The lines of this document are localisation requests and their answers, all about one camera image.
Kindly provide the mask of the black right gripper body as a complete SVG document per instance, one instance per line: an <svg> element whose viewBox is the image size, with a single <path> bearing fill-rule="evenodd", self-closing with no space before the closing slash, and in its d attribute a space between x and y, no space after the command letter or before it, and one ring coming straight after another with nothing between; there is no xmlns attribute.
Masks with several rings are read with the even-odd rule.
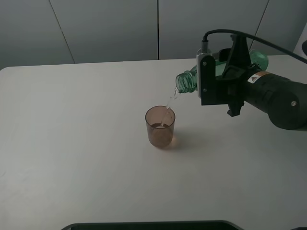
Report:
<svg viewBox="0 0 307 230"><path fill-rule="evenodd" d="M241 78L216 77L225 95L241 93L248 103L266 113L270 121L285 130L307 129L307 86L288 78L248 68Z"/></svg>

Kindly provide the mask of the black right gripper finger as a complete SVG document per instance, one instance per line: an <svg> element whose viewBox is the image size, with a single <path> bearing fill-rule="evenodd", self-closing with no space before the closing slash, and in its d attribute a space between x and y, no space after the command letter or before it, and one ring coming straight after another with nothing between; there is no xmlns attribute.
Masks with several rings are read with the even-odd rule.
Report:
<svg viewBox="0 0 307 230"><path fill-rule="evenodd" d="M241 108L244 106L244 95L241 93L229 94L227 114L231 117L240 115Z"/></svg>
<svg viewBox="0 0 307 230"><path fill-rule="evenodd" d="M233 45L227 59L222 78L241 78L251 65L247 39L242 35L231 35Z"/></svg>

